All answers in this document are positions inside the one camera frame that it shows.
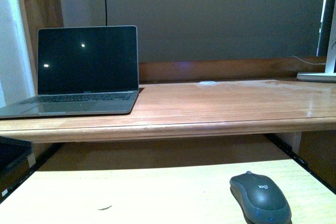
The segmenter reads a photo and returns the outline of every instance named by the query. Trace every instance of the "laptop trackpad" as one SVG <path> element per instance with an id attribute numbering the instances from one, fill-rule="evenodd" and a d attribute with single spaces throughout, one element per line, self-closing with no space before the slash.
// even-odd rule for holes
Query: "laptop trackpad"
<path id="1" fill-rule="evenodd" d="M 42 103 L 21 114 L 67 113 L 89 111 L 97 102 L 52 102 Z"/>

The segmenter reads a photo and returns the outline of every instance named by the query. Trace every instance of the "laptop screen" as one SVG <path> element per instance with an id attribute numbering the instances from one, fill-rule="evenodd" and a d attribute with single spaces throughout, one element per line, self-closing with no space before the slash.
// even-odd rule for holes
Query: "laptop screen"
<path id="1" fill-rule="evenodd" d="M 135 26 L 38 32 L 38 94 L 138 90 Z"/>

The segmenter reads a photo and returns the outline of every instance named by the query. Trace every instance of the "mouse logo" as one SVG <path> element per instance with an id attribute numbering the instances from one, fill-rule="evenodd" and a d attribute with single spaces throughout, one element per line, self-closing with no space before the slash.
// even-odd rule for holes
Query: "mouse logo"
<path id="1" fill-rule="evenodd" d="M 264 186 L 258 185 L 258 186 L 259 186 L 259 188 L 268 189 L 268 185 L 264 185 Z"/>

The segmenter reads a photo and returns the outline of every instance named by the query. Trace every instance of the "wooden desk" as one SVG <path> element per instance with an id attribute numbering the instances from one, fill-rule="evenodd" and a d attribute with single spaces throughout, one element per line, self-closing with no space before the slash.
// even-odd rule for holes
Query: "wooden desk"
<path id="1" fill-rule="evenodd" d="M 262 135 L 67 143 L 0 204 L 1 220 L 246 224 L 229 180 L 247 170 L 277 183 L 293 224 L 336 223 L 336 195 Z"/>
<path id="2" fill-rule="evenodd" d="M 336 84 L 285 80 L 148 84 L 129 115 L 1 120 L 34 143 L 336 129 Z"/>

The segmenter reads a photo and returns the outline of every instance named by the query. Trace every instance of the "laptop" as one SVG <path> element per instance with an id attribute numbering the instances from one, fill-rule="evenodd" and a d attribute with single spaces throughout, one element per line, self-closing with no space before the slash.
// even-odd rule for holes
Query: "laptop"
<path id="1" fill-rule="evenodd" d="M 0 118 L 127 114 L 139 94 L 135 26 L 38 31 L 38 95 L 0 108 Z"/>

